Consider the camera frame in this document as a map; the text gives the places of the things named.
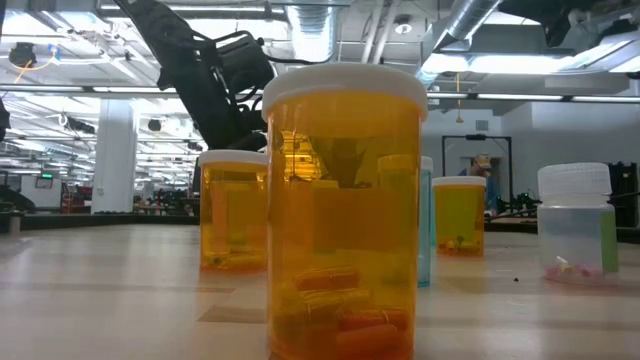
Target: prescription bottle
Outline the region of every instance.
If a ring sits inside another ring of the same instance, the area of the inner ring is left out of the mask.
[[[487,179],[449,176],[433,180],[438,254],[484,255],[484,192]]]
[[[547,166],[538,171],[542,204],[538,239],[544,277],[614,285],[618,276],[616,219],[609,167],[600,163]]]
[[[265,88],[279,357],[412,357],[426,104],[420,82],[378,65],[307,67]]]
[[[200,155],[200,268],[266,269],[267,155],[212,150]]]
[[[422,157],[420,166],[420,250],[418,252],[418,287],[431,281],[431,238],[433,235],[433,201],[431,179],[433,159]]]

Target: white pillar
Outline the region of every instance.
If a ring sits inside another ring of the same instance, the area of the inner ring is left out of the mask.
[[[128,100],[102,100],[91,213],[133,210],[139,120]]]

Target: table surface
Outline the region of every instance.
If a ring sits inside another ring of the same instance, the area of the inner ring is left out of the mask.
[[[0,357],[277,359],[265,276],[201,274],[198,233],[129,225],[0,239]],[[414,359],[640,359],[640,247],[621,244],[620,261],[618,288],[544,281],[535,236],[487,234],[484,259],[436,260],[418,294]]]

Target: equipment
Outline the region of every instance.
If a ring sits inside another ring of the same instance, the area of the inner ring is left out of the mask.
[[[2,38],[2,24],[4,24],[4,14],[7,11],[7,2],[0,1],[0,38]],[[11,124],[9,123],[9,117],[11,114],[4,108],[4,103],[2,102],[2,98],[0,98],[0,141],[4,140],[5,135],[7,134],[7,129],[11,129]]]
[[[156,0],[115,2],[160,63],[158,87],[176,89],[210,150],[257,151],[266,146],[266,138],[255,134],[266,131],[255,111],[259,99],[251,108],[243,104],[274,78],[269,60],[279,59],[262,52],[262,39],[246,31],[209,39]],[[239,97],[243,91],[248,93]]]

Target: pill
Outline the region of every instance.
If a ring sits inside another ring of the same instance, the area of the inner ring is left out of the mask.
[[[360,276],[352,267],[309,270],[295,278],[298,291],[341,290],[358,287]]]
[[[355,311],[340,316],[341,331],[351,331],[377,325],[393,325],[398,331],[405,331],[409,327],[409,314],[404,309],[389,308]]]
[[[402,335],[393,325],[343,331],[336,337],[338,359],[368,359],[397,349]]]

